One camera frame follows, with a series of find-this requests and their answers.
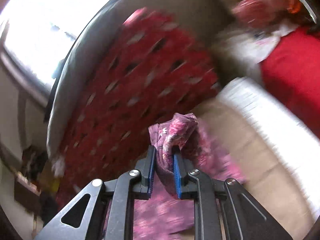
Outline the clutter pile on shelf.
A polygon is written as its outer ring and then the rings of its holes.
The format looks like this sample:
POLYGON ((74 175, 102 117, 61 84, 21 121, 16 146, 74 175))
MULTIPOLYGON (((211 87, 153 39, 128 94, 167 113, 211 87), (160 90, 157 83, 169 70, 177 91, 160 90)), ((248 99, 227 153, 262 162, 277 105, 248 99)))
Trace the clutter pile on shelf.
POLYGON ((14 200, 47 224, 58 212, 54 178, 48 154, 31 145, 22 153, 21 168, 15 175, 14 200))

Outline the red patterned pillow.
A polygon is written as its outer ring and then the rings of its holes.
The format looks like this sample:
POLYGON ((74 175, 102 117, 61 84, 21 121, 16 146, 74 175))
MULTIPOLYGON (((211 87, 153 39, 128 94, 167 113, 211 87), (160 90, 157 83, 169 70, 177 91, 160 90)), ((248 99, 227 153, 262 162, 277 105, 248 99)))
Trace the red patterned pillow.
POLYGON ((171 15, 142 8, 121 26, 76 99, 59 153, 65 160, 56 200, 75 187, 127 171, 149 146, 148 128, 186 114, 218 93, 208 50, 171 15))

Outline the plastic bag with doll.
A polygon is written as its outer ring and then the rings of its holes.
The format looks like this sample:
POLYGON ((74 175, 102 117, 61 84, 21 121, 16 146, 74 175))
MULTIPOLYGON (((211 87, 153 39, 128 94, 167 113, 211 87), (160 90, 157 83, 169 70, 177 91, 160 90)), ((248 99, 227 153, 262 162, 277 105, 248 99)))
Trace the plastic bag with doll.
POLYGON ((236 23, 221 34, 221 49, 237 60, 264 61, 299 25, 317 25, 312 0, 220 0, 236 23))

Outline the red folded cloth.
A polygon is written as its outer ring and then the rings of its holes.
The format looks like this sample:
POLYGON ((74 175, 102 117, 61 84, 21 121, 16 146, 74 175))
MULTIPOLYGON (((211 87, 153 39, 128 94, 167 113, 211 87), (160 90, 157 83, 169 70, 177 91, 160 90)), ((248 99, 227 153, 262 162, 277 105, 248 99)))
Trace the red folded cloth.
POLYGON ((267 91, 319 137, 319 35, 297 28, 260 68, 267 91))

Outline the beige fleece blanket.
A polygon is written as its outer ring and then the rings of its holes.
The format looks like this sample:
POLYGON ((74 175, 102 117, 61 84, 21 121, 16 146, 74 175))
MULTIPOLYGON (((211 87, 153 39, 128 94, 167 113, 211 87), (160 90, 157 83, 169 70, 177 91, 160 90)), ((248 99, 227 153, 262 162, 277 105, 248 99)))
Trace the beige fleece blanket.
POLYGON ((285 228, 303 239, 314 224, 299 186, 255 129, 231 107, 207 100, 192 112, 229 150, 246 178, 245 188, 285 228))

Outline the window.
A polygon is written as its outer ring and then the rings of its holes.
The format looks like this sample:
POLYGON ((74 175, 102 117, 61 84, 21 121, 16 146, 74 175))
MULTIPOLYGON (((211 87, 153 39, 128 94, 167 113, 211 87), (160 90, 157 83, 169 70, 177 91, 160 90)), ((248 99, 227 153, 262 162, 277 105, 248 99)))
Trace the window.
POLYGON ((109 0, 10 0, 5 48, 23 71, 51 89, 59 62, 87 23, 109 0))

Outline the grey pillow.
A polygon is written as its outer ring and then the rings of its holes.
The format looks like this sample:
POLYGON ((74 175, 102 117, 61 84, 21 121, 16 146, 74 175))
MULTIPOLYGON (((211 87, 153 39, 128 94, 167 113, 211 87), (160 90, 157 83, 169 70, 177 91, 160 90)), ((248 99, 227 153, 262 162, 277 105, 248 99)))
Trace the grey pillow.
POLYGON ((116 12, 119 1, 109 0, 95 14, 62 61, 60 77, 50 95, 52 105, 46 111, 49 114, 47 153, 50 158, 57 155, 65 127, 87 79, 122 25, 123 20, 116 12))

